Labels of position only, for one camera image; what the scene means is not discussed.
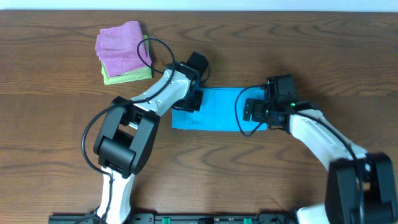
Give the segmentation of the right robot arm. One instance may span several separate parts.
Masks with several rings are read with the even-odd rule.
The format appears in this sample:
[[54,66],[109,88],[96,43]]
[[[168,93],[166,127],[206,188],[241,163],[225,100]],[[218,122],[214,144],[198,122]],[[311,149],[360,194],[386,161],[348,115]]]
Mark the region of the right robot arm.
[[303,142],[328,172],[323,204],[297,210],[298,223],[395,223],[397,193],[392,161],[353,143],[311,101],[249,98],[243,119],[277,126]]

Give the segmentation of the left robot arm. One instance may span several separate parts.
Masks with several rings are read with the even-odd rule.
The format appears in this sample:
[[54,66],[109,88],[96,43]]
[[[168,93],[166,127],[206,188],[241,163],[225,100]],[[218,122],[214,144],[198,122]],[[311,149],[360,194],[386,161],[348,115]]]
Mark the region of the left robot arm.
[[161,117],[173,107],[189,112],[200,109],[203,93],[198,87],[203,73],[168,67],[148,90],[129,100],[117,97],[103,112],[93,147],[97,169],[104,177],[97,223],[124,223],[129,218],[134,178],[149,159]]

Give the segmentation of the blue microfiber cloth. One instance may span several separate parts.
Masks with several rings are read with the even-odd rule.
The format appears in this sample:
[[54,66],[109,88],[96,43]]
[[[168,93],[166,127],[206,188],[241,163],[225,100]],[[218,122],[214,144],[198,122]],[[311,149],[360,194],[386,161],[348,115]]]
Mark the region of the blue microfiber cloth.
[[264,90],[250,88],[203,88],[199,111],[172,110],[172,127],[199,131],[252,131],[258,123],[243,120],[244,103],[248,98],[263,100]]

